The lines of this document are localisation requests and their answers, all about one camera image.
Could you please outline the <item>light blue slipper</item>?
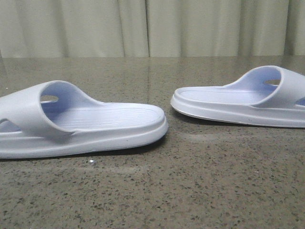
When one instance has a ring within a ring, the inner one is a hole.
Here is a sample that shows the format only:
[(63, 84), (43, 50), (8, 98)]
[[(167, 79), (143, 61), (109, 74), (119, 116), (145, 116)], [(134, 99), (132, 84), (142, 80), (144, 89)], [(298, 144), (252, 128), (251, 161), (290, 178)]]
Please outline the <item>light blue slipper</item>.
[(42, 158), (145, 146), (168, 130), (150, 104), (104, 103), (66, 81), (41, 83), (0, 99), (0, 157)]
[(260, 66), (224, 86), (178, 88), (171, 105), (205, 120), (304, 128), (305, 77), (278, 66)]

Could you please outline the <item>pale green curtain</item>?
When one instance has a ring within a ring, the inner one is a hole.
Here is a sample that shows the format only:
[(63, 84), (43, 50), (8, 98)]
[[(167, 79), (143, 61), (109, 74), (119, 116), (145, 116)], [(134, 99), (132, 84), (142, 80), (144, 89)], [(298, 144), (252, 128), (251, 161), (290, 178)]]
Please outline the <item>pale green curtain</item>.
[(302, 0), (3, 0), (0, 55), (304, 55)]

